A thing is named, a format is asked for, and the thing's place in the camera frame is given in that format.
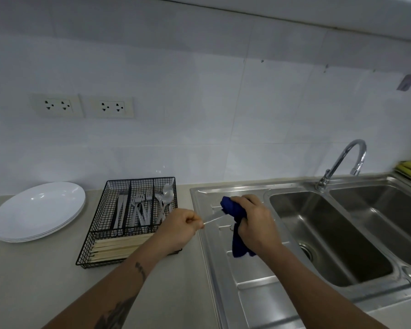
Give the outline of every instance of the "faucet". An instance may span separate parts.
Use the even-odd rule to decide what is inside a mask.
[[[336,160],[335,164],[333,167],[329,170],[327,169],[326,172],[324,173],[324,176],[320,179],[320,181],[317,182],[315,185],[315,189],[319,190],[320,192],[323,192],[324,189],[326,189],[326,186],[330,182],[330,178],[334,175],[335,171],[337,170],[338,166],[340,166],[341,162],[344,160],[345,156],[348,154],[348,152],[356,145],[359,145],[359,156],[358,159],[356,160],[355,166],[351,169],[350,174],[351,175],[358,175],[359,172],[361,171],[362,164],[364,163],[364,158],[367,153],[367,144],[363,139],[356,139],[354,141],[351,141],[343,150],[341,153],[340,157]]]

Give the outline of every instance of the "stack of plates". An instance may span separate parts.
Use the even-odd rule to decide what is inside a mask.
[[[22,243],[48,236],[73,221],[84,204],[84,190],[71,182],[25,190],[0,206],[0,240]]]

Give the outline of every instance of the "stainless steel sink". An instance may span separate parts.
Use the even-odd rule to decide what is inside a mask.
[[[332,197],[390,251],[411,265],[411,196],[395,185],[331,190]]]
[[[411,183],[400,176],[317,179],[192,188],[207,216],[222,196],[256,194],[275,219],[282,243],[364,311],[411,298]],[[258,258],[231,254],[231,216],[200,231],[221,328],[300,328],[285,289]]]
[[[271,205],[330,283],[347,287],[390,274],[390,262],[321,195],[300,192],[273,195]]]

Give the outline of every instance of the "drain strainer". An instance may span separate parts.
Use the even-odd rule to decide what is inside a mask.
[[[309,259],[309,261],[312,262],[312,260],[313,260],[314,258],[313,258],[312,252],[309,250],[309,248],[308,248],[304,243],[299,243],[298,245],[300,246],[300,248],[301,248],[301,250],[303,251],[303,253],[305,253],[305,255],[307,256],[307,258]]]

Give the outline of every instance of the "tattoo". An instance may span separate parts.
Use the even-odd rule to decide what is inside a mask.
[[[142,267],[142,265],[138,262],[135,263],[135,267],[137,268],[138,272],[140,272],[142,274],[142,278],[143,278],[143,282],[146,280],[146,274],[145,271]]]
[[[126,299],[116,305],[113,310],[108,312],[108,315],[102,315],[95,325],[95,329],[120,329],[125,323],[129,310],[132,307],[137,295]]]

